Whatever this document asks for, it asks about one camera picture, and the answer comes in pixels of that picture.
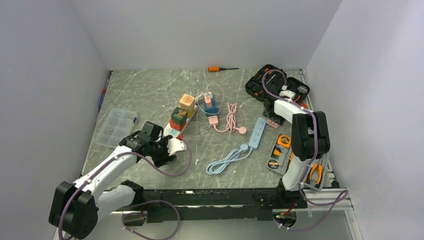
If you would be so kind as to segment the pink cube socket adapter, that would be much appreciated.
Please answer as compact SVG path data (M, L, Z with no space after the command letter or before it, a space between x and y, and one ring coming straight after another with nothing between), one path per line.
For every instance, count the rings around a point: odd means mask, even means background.
M275 128L275 129L279 128L279 126L280 126L278 123L272 121L271 119L267 119L266 120L266 124L269 125L269 126L271 126L271 127L273 127L273 128Z

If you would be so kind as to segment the white power strip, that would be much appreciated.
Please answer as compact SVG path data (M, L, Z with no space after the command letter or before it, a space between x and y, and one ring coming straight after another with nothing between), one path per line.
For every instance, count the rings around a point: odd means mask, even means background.
M171 135L173 138L178 137L186 129L195 113L198 111L198 106L195 105L192 111L187 111L177 106L171 113L170 119L163 129L163 135Z

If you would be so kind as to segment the blue cube socket adapter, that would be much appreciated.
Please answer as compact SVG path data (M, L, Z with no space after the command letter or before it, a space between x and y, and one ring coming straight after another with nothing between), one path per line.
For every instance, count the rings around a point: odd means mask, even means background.
M218 114L218 107L214 98L211 98L208 102L204 102L203 107L207 117L216 116Z

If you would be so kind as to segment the light blue power strip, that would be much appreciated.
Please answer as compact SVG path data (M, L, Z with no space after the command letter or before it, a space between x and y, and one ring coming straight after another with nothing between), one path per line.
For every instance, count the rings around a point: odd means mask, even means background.
M251 134L251 137L250 137L249 142L248 142L248 146L250 148L253 148L253 149L258 148L259 142L260 142L261 137L263 135L266 124L267 124L266 118L264 118L262 116L257 118L255 126L254 126L252 134Z

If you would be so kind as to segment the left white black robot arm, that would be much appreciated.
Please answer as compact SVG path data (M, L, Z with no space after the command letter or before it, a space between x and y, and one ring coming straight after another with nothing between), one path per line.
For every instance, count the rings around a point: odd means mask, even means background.
M48 221L58 228L59 239L82 240L106 215L123 207L139 209L147 200L141 185L125 180L112 190L108 186L140 160L158 171L185 149L180 136L165 135L161 126L149 121L141 130L125 136L97 167L72 183L63 181L55 189Z

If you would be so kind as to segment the grey tool case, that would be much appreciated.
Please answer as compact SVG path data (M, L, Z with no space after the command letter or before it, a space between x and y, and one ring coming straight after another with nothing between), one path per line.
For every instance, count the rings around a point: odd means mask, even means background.
M324 185L329 182L329 177L327 175L329 154L324 153L322 157L309 164L309 160L302 161L294 154L291 145L289 149L278 145L277 139L270 148L271 153L266 164L267 168L282 175L283 185L285 187L290 187L291 191L297 191L299 189L299 181L301 177L303 177L302 185L304 188L309 188L315 191L322 190ZM319 185L307 183L307 177L311 167L315 163L323 166L323 179Z

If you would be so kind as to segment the black tool case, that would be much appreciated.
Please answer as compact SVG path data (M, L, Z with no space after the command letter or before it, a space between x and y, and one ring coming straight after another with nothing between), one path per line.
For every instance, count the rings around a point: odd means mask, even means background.
M300 104L308 96L310 87L295 77L288 76L283 69L277 68L271 64L266 64L258 70L245 84L246 92L256 100L264 103L264 98L273 98L264 90L262 80L269 92L279 96L283 85L287 85L288 89L295 92L294 102Z

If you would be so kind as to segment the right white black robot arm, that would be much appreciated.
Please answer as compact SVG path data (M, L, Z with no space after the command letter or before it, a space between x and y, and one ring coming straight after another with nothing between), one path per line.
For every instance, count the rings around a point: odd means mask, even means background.
M275 200L287 208L301 199L304 187L317 191L323 188L331 145L326 115L287 98L265 100L263 115L269 124L282 120L291 125L290 135L278 135L267 162L269 170L282 176Z

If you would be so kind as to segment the clear plastic screw box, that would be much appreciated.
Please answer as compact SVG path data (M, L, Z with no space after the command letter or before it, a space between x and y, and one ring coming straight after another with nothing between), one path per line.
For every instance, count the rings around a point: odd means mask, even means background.
M132 110L112 108L94 138L97 145L115 148L133 132L138 114Z

